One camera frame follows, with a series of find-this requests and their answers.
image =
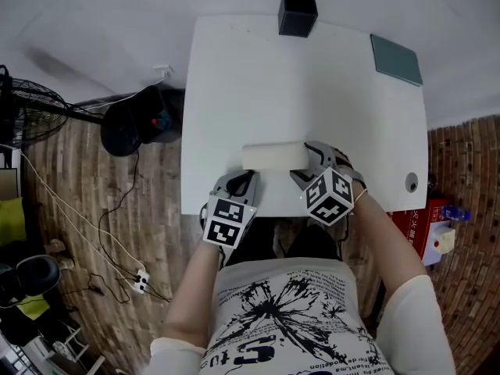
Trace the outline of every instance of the white t-shirt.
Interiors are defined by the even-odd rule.
[[[162,337],[147,375],[454,374],[427,276],[387,303],[377,340],[358,314],[352,271],[329,259],[242,262],[219,272],[208,349]]]

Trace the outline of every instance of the wall outlet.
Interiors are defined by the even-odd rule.
[[[144,290],[148,286],[149,273],[143,270],[137,272],[137,282],[134,284],[134,290],[141,295],[144,294]]]
[[[175,73],[173,68],[168,64],[164,64],[161,66],[153,66],[153,69],[159,72],[159,75],[162,79],[169,78],[172,73]]]

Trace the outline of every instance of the white sleeve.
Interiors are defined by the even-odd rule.
[[[427,275],[409,280],[391,296],[377,329],[377,344],[401,375],[455,374],[441,310]]]
[[[151,343],[151,360],[144,375],[198,375],[204,348],[161,337]]]

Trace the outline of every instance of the white table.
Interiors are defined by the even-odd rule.
[[[370,35],[316,23],[280,36],[276,16],[199,18],[191,47],[181,156],[183,214],[241,169],[243,145],[318,140],[346,153],[386,211],[427,193],[422,88],[375,70]],[[409,173],[418,188],[406,187]],[[262,171],[259,216],[304,216],[287,172]]]

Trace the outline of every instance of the white cable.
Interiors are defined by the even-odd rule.
[[[13,148],[12,146],[8,146],[8,145],[3,145],[3,144],[0,144],[0,146],[2,147],[6,147],[6,148],[10,148],[12,150],[16,150],[15,148]],[[75,228],[75,230],[78,232],[78,234],[127,282],[127,284],[131,287],[132,285],[128,282],[128,280],[126,279],[126,277],[123,276],[123,274],[80,232],[80,230],[77,228],[77,226],[73,223],[73,221],[67,216],[67,214],[65,213],[65,211],[63,210],[63,208],[59,205],[59,203],[55,200],[55,196],[61,200],[62,202],[64,202],[64,200],[62,200],[51,188],[50,186],[48,186],[45,181],[41,178],[40,174],[38,174],[38,172],[36,171],[36,169],[34,168],[33,164],[31,163],[30,159],[28,159],[26,157],[26,155],[20,151],[20,154],[22,155],[22,157],[25,158],[25,160],[28,162],[28,164],[30,164],[31,166],[31,169],[34,171],[35,175],[38,177],[39,181],[41,182],[41,184],[44,186],[44,188],[47,190],[48,194],[50,195],[50,197],[52,198],[52,200],[54,201],[54,203],[58,206],[58,208],[61,210],[61,213],[66,217],[66,219],[68,220],[68,222],[73,226],[73,228]],[[77,210],[75,210],[73,207],[71,207],[68,203],[64,202],[65,204],[67,204],[73,211],[75,211],[78,215],[80,215],[82,218],[84,218],[84,220],[86,220],[87,222],[89,222],[84,216],[82,216]],[[124,246],[118,241],[119,245],[123,248],[123,250],[125,250],[125,252],[127,252],[128,255],[130,255],[133,259],[135,259],[125,248]],[[142,264],[142,262],[138,261],[137,259],[135,259],[138,263],[140,263],[143,267],[144,267],[144,264]]]
[[[28,159],[23,152],[20,151],[20,154],[22,155],[22,157],[25,158],[25,160],[27,161],[28,164],[30,164],[31,166],[31,169],[34,171],[34,174],[37,176],[37,178],[39,179],[39,181],[45,186],[45,189],[47,189],[47,191],[49,192],[49,194],[51,194],[52,198],[56,197],[57,199],[59,199],[61,202],[63,202],[65,205],[67,205],[70,209],[72,209],[80,218],[82,218],[84,221],[86,221],[91,227],[93,227],[94,229],[96,229],[97,231],[101,231],[102,233],[104,234],[108,234],[116,243],[118,243],[118,245],[129,255],[129,257],[131,257],[136,263],[138,263],[142,269],[146,272],[146,267],[145,265],[140,262],[138,259],[136,259],[133,255],[131,255],[129,253],[129,251],[125,248],[125,246],[123,246],[121,244],[121,242],[116,238],[114,237],[112,234],[110,234],[107,230],[103,230],[103,229],[99,229],[97,228],[92,222],[90,222],[85,216],[83,216],[81,213],[79,213],[74,207],[72,207],[72,205],[70,205],[69,203],[65,202],[62,198],[60,198],[57,193],[55,193],[50,186],[48,186],[48,184],[41,178],[40,174],[38,173],[38,171],[34,168],[33,164],[31,163],[30,159]]]
[[[359,198],[360,198],[361,196],[363,196],[363,195],[364,195],[365,193],[367,193],[367,192],[368,192],[368,189],[366,189],[366,187],[365,187],[365,188],[362,190],[362,192],[361,192],[361,193],[359,193],[358,197],[357,197],[357,198],[355,198],[355,200],[354,200],[354,204],[356,204],[356,202],[359,200]]]
[[[156,84],[159,84],[159,83],[163,82],[164,80],[165,80],[165,78],[162,78],[162,79],[160,79],[158,82],[155,82],[154,84],[150,84],[149,86],[155,86]],[[115,101],[115,102],[107,102],[107,103],[104,103],[104,104],[102,104],[102,105],[97,105],[97,106],[95,106],[95,107],[88,107],[88,108],[86,108],[86,109],[101,109],[101,108],[102,108],[102,107],[104,107],[105,105],[111,105],[111,104],[115,104],[115,103],[123,102],[124,100],[128,100],[129,98],[133,98],[135,95],[137,95],[138,93],[141,93],[141,92],[142,92],[142,91],[138,91],[138,92],[134,93],[133,95],[130,95],[130,96],[126,97],[126,98],[122,98],[121,100],[117,100],[117,101]]]

